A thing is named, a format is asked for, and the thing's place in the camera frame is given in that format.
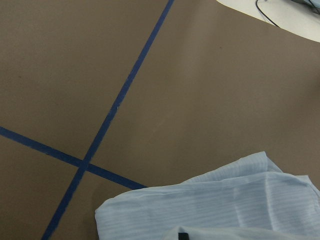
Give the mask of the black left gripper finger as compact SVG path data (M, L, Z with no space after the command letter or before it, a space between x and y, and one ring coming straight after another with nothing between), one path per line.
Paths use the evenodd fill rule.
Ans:
M189 234L187 232L179 232L178 240L189 240Z

